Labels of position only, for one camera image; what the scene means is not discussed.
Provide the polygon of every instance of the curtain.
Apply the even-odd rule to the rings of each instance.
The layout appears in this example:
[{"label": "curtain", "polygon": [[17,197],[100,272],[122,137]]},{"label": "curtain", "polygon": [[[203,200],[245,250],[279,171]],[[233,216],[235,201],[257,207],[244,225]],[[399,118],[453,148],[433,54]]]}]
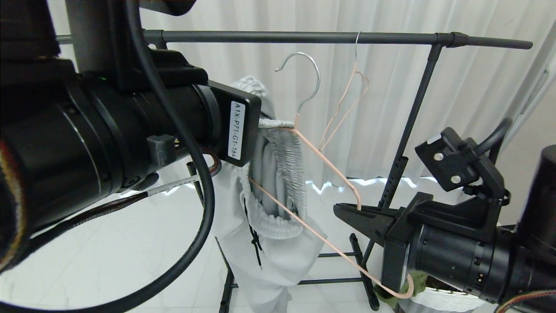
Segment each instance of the curtain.
[{"label": "curtain", "polygon": [[[69,33],[64,1],[49,1],[57,34]],[[145,29],[234,31],[451,32],[530,40],[531,50],[489,47],[443,49],[405,155],[405,176],[426,175],[413,147],[447,126],[463,138],[483,140],[505,116],[516,97],[537,82],[528,75],[556,20],[556,2],[524,0],[199,0],[181,17],[141,10]],[[429,46],[312,45],[254,43],[169,43],[209,78],[231,84],[254,75],[270,90],[277,118],[293,120],[298,104],[315,86],[310,62],[295,57],[274,72],[291,52],[311,55],[321,71],[316,97],[301,113],[301,132],[315,145],[334,114],[355,61],[370,81],[369,91],[325,149],[348,177],[387,177],[413,104]],[[71,46],[63,55],[73,57]],[[349,88],[340,117],[361,95],[358,79]],[[308,149],[307,178],[317,185],[338,183]]]}]

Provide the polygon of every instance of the hanger hook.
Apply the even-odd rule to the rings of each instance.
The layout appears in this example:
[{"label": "hanger hook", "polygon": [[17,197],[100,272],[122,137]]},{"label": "hanger hook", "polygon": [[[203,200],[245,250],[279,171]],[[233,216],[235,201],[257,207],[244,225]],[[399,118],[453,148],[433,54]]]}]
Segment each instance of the hanger hook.
[{"label": "hanger hook", "polygon": [[284,60],[284,62],[282,63],[282,66],[280,66],[280,68],[278,68],[278,69],[275,69],[274,71],[275,71],[275,72],[281,71],[281,70],[284,68],[284,66],[286,65],[287,61],[288,61],[291,57],[293,57],[293,56],[295,56],[295,55],[301,55],[301,56],[304,56],[304,57],[308,58],[308,59],[311,61],[311,63],[313,63],[313,66],[314,66],[315,71],[316,71],[316,86],[315,86],[315,91],[313,91],[312,95],[310,95],[307,99],[303,100],[303,101],[299,104],[299,107],[297,107],[297,113],[299,114],[299,113],[301,113],[301,108],[303,107],[303,105],[304,105],[306,102],[308,102],[309,100],[313,99],[313,98],[315,97],[317,91],[319,90],[319,87],[320,87],[320,71],[319,71],[319,67],[317,66],[317,64],[316,64],[316,62],[315,62],[315,59],[313,59],[313,57],[311,57],[310,55],[308,55],[308,54],[306,54],[306,53],[303,53],[303,52],[294,52],[294,53],[288,55],[287,58],[286,58],[286,59]]},{"label": "hanger hook", "polygon": [[357,42],[359,41],[359,35],[361,32],[357,33],[357,37],[355,37],[355,62],[357,62]]}]

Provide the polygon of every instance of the white basket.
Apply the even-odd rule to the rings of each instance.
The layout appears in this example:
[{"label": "white basket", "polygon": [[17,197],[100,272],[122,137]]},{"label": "white basket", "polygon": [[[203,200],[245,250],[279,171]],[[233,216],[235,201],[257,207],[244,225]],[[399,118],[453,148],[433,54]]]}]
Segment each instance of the white basket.
[{"label": "white basket", "polygon": [[411,301],[437,311],[467,312],[475,310],[485,302],[465,292],[451,292],[427,287]]}]

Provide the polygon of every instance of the black drawstring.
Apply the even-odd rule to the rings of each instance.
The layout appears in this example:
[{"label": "black drawstring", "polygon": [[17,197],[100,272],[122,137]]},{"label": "black drawstring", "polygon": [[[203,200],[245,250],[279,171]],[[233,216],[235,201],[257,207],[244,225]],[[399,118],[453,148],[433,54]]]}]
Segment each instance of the black drawstring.
[{"label": "black drawstring", "polygon": [[261,242],[259,241],[259,235],[257,234],[256,231],[253,230],[251,224],[249,224],[249,217],[247,216],[247,204],[245,203],[245,198],[244,198],[244,208],[245,208],[245,217],[247,218],[247,224],[249,225],[249,231],[251,232],[251,236],[253,236],[253,240],[251,240],[251,243],[255,247],[255,254],[257,254],[257,262],[259,263],[259,267],[262,269],[261,256],[259,255],[259,250],[262,251]]}]

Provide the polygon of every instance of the green fabric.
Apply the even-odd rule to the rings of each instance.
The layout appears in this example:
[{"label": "green fabric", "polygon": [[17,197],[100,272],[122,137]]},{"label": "green fabric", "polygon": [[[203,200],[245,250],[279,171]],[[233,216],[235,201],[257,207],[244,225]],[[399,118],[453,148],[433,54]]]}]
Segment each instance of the green fabric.
[{"label": "green fabric", "polygon": [[[411,278],[413,278],[413,285],[414,285],[413,296],[416,296],[418,293],[425,291],[427,277],[428,275],[425,272],[416,271],[411,273]],[[403,294],[407,292],[408,288],[409,288],[409,284],[408,282],[405,282],[405,284],[400,290],[400,293]],[[399,298],[396,298],[393,295],[389,294],[386,290],[384,290],[379,285],[375,285],[375,293],[376,293],[376,297],[380,301],[388,304],[392,308],[394,308],[398,303],[398,301],[400,300]]]}]

